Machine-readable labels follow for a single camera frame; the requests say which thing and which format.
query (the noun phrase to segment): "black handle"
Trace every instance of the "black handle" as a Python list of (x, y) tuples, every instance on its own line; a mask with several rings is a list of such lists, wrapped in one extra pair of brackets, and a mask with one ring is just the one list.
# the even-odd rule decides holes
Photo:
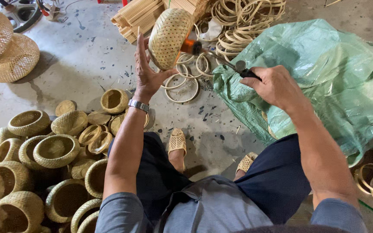
[(241, 71), (240, 73), (240, 76), (241, 77), (255, 77), (256, 79), (258, 80), (262, 80), (260, 77), (258, 77), (257, 75), (255, 75), (252, 71), (250, 71), (249, 69), (244, 69), (243, 71)]

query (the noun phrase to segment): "dark shorts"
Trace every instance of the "dark shorts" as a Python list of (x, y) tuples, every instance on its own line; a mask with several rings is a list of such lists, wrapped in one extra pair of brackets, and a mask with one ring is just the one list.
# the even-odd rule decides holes
[[(171, 194), (190, 183), (169, 162), (159, 136), (154, 132), (144, 133), (136, 188), (152, 225), (158, 222)], [(236, 184), (273, 224), (286, 223), (311, 190), (300, 162), (297, 134), (268, 146), (251, 164), (245, 176), (236, 180)]]

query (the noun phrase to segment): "left hand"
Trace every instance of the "left hand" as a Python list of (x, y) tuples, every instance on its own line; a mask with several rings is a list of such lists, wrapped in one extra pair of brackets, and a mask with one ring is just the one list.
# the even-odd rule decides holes
[(149, 104), (152, 96), (158, 91), (159, 87), (170, 76), (177, 74), (176, 69), (156, 73), (150, 68), (150, 56), (146, 56), (145, 50), (148, 49), (149, 37), (143, 39), (143, 34), (138, 31), (138, 46), (135, 52), (136, 60), (136, 92), (132, 99)]

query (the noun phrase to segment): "woven sandal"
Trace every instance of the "woven sandal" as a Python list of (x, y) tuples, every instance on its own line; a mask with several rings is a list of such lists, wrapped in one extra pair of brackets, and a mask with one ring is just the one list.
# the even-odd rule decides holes
[(257, 155), (254, 152), (250, 152), (250, 153), (246, 154), (244, 156), (244, 158), (241, 160), (241, 162), (238, 164), (237, 170), (235, 171), (235, 173), (237, 173), (238, 170), (243, 170), (243, 171), (247, 172), (248, 169), (250, 168), (251, 164), (257, 158), (257, 156), (259, 156), (259, 155)]
[(184, 132), (179, 128), (175, 128), (172, 131), (171, 138), (169, 138), (168, 154), (178, 149), (184, 149), (184, 157), (187, 155), (187, 141), (185, 140)]

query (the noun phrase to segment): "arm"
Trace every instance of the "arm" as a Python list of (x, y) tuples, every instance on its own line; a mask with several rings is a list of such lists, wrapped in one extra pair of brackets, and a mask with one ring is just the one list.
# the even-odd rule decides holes
[[(149, 104), (165, 79), (177, 73), (174, 69), (155, 73), (149, 67), (150, 58), (145, 53), (148, 41), (148, 38), (143, 39), (142, 33), (138, 33), (138, 46), (135, 52), (137, 83), (132, 99), (144, 104)], [(117, 192), (136, 194), (136, 174), (143, 150), (145, 116), (143, 110), (129, 108), (109, 154), (104, 176), (103, 200)]]
[(262, 82), (246, 77), (241, 83), (268, 103), (283, 109), (296, 127), (303, 171), (313, 190), (313, 206), (326, 198), (339, 198), (359, 209), (356, 189), (346, 158), (316, 117), (310, 100), (283, 66), (251, 68)]

